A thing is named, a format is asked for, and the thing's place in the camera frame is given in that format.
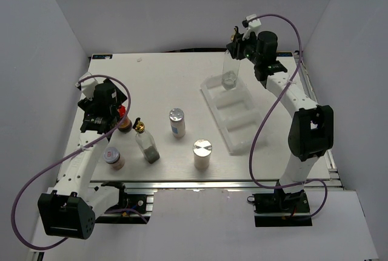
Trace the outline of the clear glass cruet bottle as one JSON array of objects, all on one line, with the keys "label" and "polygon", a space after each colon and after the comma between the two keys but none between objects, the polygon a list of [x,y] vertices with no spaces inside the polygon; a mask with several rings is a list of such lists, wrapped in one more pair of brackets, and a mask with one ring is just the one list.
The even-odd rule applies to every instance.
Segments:
[{"label": "clear glass cruet bottle", "polygon": [[231,36],[231,42],[227,45],[224,54],[221,83],[225,90],[231,90],[236,87],[240,61],[235,58],[235,47],[233,43],[235,40],[235,35],[237,35],[238,33],[238,27],[235,26],[234,34]]}]

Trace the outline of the red lid sauce jar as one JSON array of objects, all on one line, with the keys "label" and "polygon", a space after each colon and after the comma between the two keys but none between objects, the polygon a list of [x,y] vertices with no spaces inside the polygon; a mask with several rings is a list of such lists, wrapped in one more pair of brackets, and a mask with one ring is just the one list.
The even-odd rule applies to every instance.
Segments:
[{"label": "red lid sauce jar", "polygon": [[125,117],[126,108],[121,105],[118,109],[120,120],[122,121],[121,125],[119,126],[118,130],[122,133],[128,133],[132,129],[132,122],[130,121],[129,117]]}]

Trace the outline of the glass cruet dark powder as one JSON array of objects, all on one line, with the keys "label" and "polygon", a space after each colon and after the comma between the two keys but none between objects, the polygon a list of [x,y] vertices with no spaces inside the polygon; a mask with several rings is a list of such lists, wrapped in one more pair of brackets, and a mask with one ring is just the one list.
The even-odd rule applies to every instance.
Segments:
[{"label": "glass cruet dark powder", "polygon": [[151,133],[146,130],[146,127],[140,117],[135,120],[133,128],[136,132],[135,140],[145,160],[150,164],[159,160],[160,154],[157,150],[155,140]]}]

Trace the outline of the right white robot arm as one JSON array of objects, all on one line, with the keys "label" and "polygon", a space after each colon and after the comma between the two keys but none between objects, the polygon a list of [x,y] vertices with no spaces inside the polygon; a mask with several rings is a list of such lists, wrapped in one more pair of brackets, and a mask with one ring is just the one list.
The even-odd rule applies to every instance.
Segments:
[{"label": "right white robot arm", "polygon": [[292,83],[292,75],[277,59],[278,37],[270,31],[235,32],[227,45],[233,59],[249,60],[255,78],[276,96],[292,118],[288,135],[290,159],[275,188],[282,190],[273,197],[275,207],[289,211],[294,207],[294,194],[304,184],[314,164],[333,146],[333,109],[310,99]]}]

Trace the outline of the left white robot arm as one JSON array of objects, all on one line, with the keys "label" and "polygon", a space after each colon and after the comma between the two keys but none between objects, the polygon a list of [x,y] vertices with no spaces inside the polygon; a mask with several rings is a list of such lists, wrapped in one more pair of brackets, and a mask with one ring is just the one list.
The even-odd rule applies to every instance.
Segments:
[{"label": "left white robot arm", "polygon": [[127,97],[109,79],[83,93],[85,99],[78,103],[84,111],[78,141],[80,153],[70,158],[67,170],[52,192],[41,194],[38,200],[48,236],[87,239],[98,217],[110,208],[121,212],[128,205],[128,196],[120,191],[121,185],[104,184],[93,193],[88,191],[98,160],[120,119],[118,109]]}]

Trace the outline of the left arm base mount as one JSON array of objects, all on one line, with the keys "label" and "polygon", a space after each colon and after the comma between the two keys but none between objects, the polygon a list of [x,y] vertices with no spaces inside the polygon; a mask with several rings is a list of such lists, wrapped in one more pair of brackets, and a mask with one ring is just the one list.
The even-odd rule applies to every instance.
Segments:
[{"label": "left arm base mount", "polygon": [[108,211],[119,210],[119,212],[103,214],[96,219],[98,224],[146,224],[150,220],[151,195],[133,192],[126,188],[124,183],[108,181],[101,185],[102,188],[113,188],[118,194],[118,202],[109,207]]}]

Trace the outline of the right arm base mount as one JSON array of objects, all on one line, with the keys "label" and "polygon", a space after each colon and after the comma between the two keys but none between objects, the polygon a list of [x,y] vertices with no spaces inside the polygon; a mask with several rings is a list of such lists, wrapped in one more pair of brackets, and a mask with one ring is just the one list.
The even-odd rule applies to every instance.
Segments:
[{"label": "right arm base mount", "polygon": [[257,193],[247,197],[253,205],[256,228],[312,226],[312,217],[304,190],[285,194],[282,189],[271,193]]}]

